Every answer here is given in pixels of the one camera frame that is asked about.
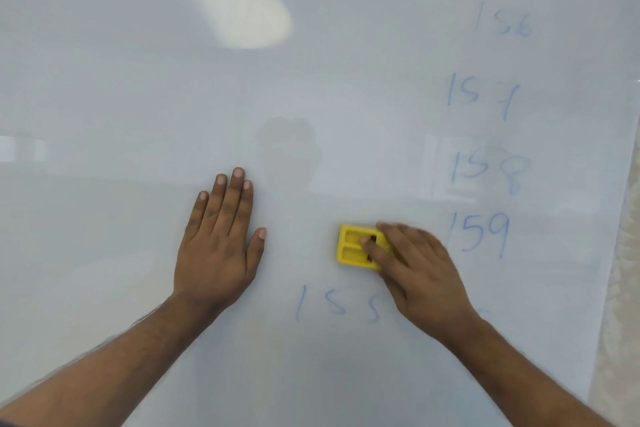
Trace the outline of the person's left hand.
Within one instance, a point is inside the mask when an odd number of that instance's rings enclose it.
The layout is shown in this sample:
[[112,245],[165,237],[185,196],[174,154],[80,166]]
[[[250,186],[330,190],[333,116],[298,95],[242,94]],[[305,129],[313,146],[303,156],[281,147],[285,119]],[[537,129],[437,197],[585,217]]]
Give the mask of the person's left hand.
[[227,236],[218,235],[219,176],[207,191],[209,199],[199,232],[193,239],[182,237],[170,296],[172,300],[184,300],[194,308],[214,313],[235,303],[252,284],[245,277],[245,253],[255,232],[250,234],[254,188],[245,172],[232,228]]

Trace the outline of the white whiteboard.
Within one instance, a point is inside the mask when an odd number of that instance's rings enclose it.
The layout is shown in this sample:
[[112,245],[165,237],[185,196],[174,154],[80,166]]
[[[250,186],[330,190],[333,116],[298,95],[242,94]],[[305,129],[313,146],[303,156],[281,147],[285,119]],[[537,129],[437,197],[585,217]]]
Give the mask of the white whiteboard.
[[404,222],[581,400],[640,117],[640,0],[0,0],[0,401],[170,294],[243,167],[246,294],[126,427],[508,427],[342,223]]

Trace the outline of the person's left forearm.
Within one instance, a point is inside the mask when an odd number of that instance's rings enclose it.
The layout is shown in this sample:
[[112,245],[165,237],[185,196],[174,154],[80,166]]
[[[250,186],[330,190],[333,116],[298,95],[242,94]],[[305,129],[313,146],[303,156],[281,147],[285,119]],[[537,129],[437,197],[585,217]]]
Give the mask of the person's left forearm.
[[122,427],[229,305],[172,294],[124,333],[0,407],[1,427]]

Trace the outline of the yellow whiteboard eraser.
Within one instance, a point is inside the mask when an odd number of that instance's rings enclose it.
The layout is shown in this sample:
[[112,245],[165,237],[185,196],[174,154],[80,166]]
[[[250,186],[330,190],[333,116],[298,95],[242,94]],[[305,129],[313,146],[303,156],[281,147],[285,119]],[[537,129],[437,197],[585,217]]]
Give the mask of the yellow whiteboard eraser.
[[345,266],[380,270],[380,266],[362,249],[360,243],[362,239],[368,239],[387,253],[394,254],[391,245],[380,230],[342,223],[337,237],[336,260]]

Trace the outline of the person's right hand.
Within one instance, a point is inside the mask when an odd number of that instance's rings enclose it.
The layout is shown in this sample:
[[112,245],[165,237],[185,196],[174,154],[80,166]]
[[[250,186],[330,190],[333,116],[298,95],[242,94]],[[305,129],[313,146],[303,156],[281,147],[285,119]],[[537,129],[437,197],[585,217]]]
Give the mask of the person's right hand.
[[456,318],[480,316],[448,251],[433,234],[401,223],[378,223],[377,229],[401,262],[401,285],[383,281],[412,324],[440,342],[440,334]]

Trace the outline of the person's right forearm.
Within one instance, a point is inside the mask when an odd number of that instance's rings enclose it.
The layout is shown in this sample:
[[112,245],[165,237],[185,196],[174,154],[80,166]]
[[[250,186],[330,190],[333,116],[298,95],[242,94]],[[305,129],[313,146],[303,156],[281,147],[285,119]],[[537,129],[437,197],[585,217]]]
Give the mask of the person's right forearm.
[[513,427],[614,427],[514,348],[477,314],[439,336]]

